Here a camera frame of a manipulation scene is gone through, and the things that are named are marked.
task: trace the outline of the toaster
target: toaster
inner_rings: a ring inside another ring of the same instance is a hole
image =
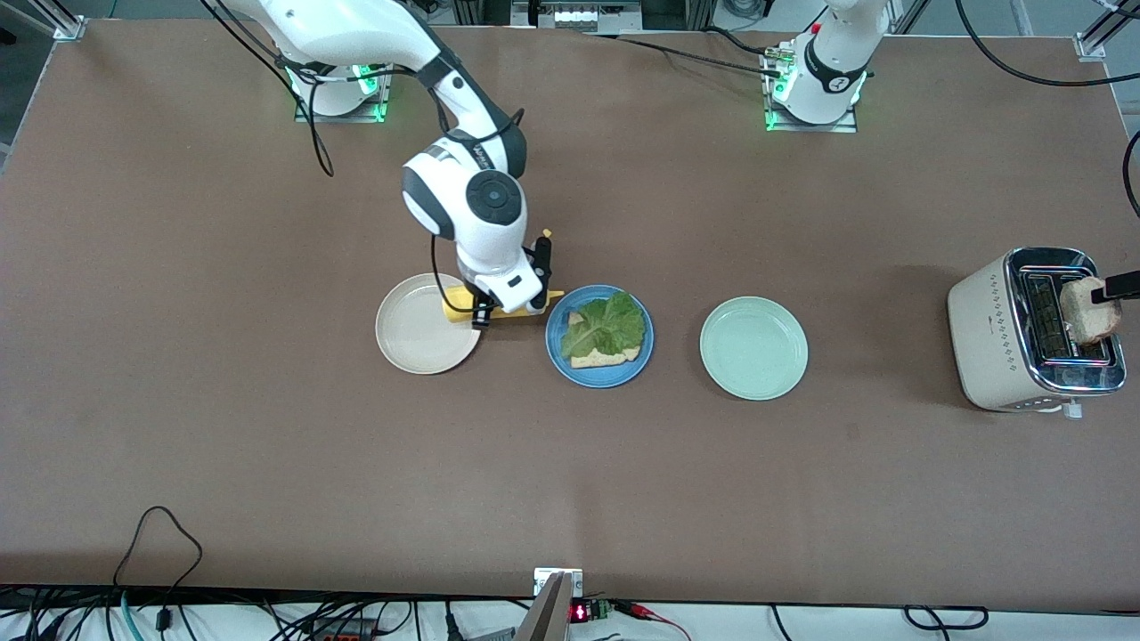
[[[1084,252],[1020,248],[950,290],[950,334],[970,403],[997,412],[1064,408],[1080,419],[1081,399],[1121,389],[1116,335],[1077,344],[1060,313],[1061,286],[1096,275]]]

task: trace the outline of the plate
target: plate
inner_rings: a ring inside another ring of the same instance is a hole
[[[642,350],[637,355],[637,358],[621,365],[586,367],[583,370],[575,370],[570,366],[568,358],[562,358],[562,336],[565,335],[567,330],[570,327],[570,313],[577,311],[579,307],[592,300],[606,299],[620,291],[622,290],[612,285],[587,285],[577,289],[562,297],[562,300],[554,306],[554,309],[551,310],[551,317],[546,320],[546,354],[551,356],[551,363],[554,363],[554,366],[559,372],[562,372],[563,376],[579,386],[604,389],[627,383],[645,368],[649,357],[653,354],[653,320],[650,319],[649,310],[645,309],[645,306],[637,300],[637,297],[634,297],[634,302],[637,303],[637,307],[645,315],[645,340],[642,341]]]
[[[443,287],[462,285],[440,274]],[[443,315],[435,276],[421,274],[396,285],[376,311],[376,344],[392,365],[413,374],[439,374],[475,349],[479,331],[471,322],[451,323]]]
[[[807,370],[807,336],[790,311],[758,297],[717,306],[701,327],[701,360],[728,393],[771,400],[791,391]]]

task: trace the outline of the blue plate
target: blue plate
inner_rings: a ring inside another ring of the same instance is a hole
[[[549,319],[546,320],[546,354],[551,356],[551,362],[559,368],[559,372],[562,372],[563,376],[579,386],[593,389],[618,387],[640,374],[653,354],[653,320],[650,319],[645,306],[637,300],[637,297],[634,297],[634,302],[645,314],[645,340],[642,341],[642,350],[637,358],[621,365],[584,370],[570,367],[570,359],[562,358],[562,336],[565,335],[567,328],[570,326],[570,313],[577,311],[579,307],[592,300],[606,299],[620,291],[622,290],[612,285],[586,285],[577,289],[562,297],[562,300],[551,310]]]

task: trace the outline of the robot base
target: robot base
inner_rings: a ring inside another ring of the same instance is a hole
[[[384,122],[384,119],[388,117],[388,97],[392,90],[392,76],[381,75],[364,82],[375,82],[376,92],[365,98],[360,106],[341,115],[314,114],[312,122]],[[293,120],[309,122],[300,107],[293,109]]]
[[[781,47],[790,46],[790,43],[781,43]],[[773,63],[765,56],[760,56],[760,66],[763,68],[776,70],[783,73],[784,70],[780,68],[779,63]],[[852,105],[847,108],[847,113],[842,115],[836,122],[829,122],[826,124],[812,124],[809,122],[804,122],[798,117],[791,115],[791,112],[787,107],[775,102],[772,96],[782,87],[777,87],[782,82],[779,78],[764,76],[763,84],[760,89],[764,94],[764,128],[768,131],[823,131],[828,133],[855,133],[858,131],[858,122],[855,119],[855,106]]]

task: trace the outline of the yellow object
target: yellow object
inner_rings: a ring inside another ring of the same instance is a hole
[[[546,308],[549,309],[551,301],[564,294],[565,292],[562,291],[547,290]],[[475,303],[475,297],[471,295],[471,292],[467,291],[467,287],[465,285],[454,285],[451,287],[448,287],[443,290],[443,295],[447,297],[447,300],[451,301],[451,305],[458,307],[459,309],[471,309],[472,306]],[[471,320],[470,311],[456,311],[450,307],[448,307],[447,302],[442,300],[439,301],[439,303],[443,306],[443,314],[447,315],[447,319],[450,320],[451,323],[463,323],[464,320]],[[527,314],[526,307],[520,307],[519,309],[515,309],[511,314],[503,311],[503,308],[500,307],[496,307],[495,309],[491,310],[491,318],[514,318],[518,316],[530,316],[530,314]]]

